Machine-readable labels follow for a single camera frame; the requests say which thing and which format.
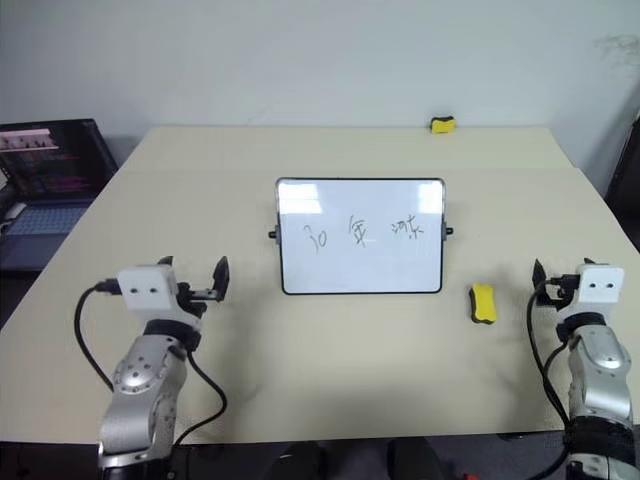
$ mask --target whiteboard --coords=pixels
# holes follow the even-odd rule
[[[279,179],[283,291],[438,292],[444,198],[435,178]]]

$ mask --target table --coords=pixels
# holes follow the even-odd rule
[[[447,183],[444,285],[437,295],[286,296],[275,223],[280,176],[438,176]],[[560,427],[526,340],[536,257],[568,273],[589,256],[621,265],[614,328],[640,359],[640,256],[545,129],[193,128],[152,130],[107,185],[0,333],[0,439],[91,443],[110,393],[72,333],[80,293],[127,266],[175,256],[179,281],[210,284],[229,257],[227,299],[204,316],[201,366],[230,410],[187,442],[470,434]],[[469,319],[472,282],[495,287],[499,320]],[[551,315],[536,322],[543,354]],[[83,328],[107,371],[139,325],[94,294]],[[560,357],[552,379],[566,398]],[[640,368],[629,386],[640,398]],[[193,372],[176,434],[212,413]]]

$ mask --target laptop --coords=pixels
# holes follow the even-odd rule
[[[0,125],[0,169],[26,207],[2,235],[0,270],[42,270],[117,170],[94,120]]]

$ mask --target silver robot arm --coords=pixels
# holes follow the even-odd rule
[[[218,263],[212,289],[192,291],[176,281],[170,260],[128,268],[117,278],[127,308],[143,334],[113,375],[113,399],[100,428],[98,465],[103,478],[163,478],[173,449],[178,394],[185,359],[200,342],[206,304],[221,301],[229,273]]]
[[[623,280],[621,268],[587,263],[550,279],[559,300],[543,294],[558,310],[556,332],[570,351],[568,480],[640,480],[626,383],[631,358],[611,329]]]

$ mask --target yellow eraser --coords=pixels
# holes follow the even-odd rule
[[[450,133],[456,128],[453,117],[433,117],[431,119],[431,133]]]
[[[498,319],[491,285],[474,283],[469,290],[469,297],[471,297],[471,319],[474,322],[491,325]]]

